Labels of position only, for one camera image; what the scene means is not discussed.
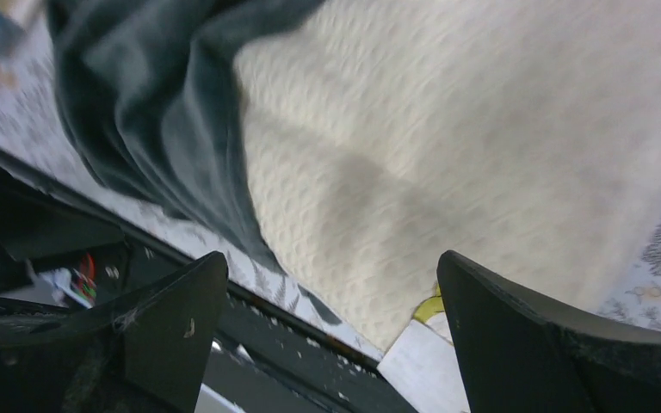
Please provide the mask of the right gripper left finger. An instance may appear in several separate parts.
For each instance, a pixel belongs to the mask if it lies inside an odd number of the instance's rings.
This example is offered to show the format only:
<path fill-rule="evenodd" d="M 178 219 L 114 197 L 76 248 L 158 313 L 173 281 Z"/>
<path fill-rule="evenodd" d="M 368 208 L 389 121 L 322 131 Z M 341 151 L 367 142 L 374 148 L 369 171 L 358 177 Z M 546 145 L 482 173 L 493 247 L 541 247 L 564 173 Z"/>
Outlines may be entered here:
<path fill-rule="evenodd" d="M 0 298 L 0 412 L 191 412 L 225 302 L 213 252 L 83 311 Z"/>

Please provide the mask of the zebra and grey pillowcase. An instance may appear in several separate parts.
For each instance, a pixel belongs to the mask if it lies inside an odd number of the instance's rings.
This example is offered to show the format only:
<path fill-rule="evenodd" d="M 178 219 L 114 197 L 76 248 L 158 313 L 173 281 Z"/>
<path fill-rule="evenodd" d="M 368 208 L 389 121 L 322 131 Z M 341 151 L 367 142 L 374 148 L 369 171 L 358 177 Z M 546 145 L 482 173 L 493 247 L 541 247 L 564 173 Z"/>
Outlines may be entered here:
<path fill-rule="evenodd" d="M 65 136 L 105 188 L 204 225 L 272 271 L 247 184 L 232 61 L 317 1 L 50 1 Z"/>

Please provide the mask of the cream pillow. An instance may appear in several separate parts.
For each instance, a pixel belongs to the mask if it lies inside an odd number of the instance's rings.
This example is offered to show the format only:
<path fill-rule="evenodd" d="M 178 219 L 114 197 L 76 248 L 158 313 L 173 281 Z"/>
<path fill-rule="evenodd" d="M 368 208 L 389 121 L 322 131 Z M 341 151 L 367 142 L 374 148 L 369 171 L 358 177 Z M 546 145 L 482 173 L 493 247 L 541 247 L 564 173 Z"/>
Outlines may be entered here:
<path fill-rule="evenodd" d="M 661 217 L 661 1 L 327 1 L 234 60 L 261 233 L 419 412 L 454 251 L 582 311 Z"/>

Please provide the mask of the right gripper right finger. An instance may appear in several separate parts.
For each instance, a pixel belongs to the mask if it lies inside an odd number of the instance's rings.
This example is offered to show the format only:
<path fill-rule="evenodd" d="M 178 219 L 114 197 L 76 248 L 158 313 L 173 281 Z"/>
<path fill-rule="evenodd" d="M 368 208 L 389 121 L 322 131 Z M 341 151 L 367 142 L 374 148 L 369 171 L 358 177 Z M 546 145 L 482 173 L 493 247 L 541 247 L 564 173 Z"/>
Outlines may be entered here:
<path fill-rule="evenodd" d="M 474 412 L 661 412 L 661 331 L 516 284 L 454 252 L 437 278 Z"/>

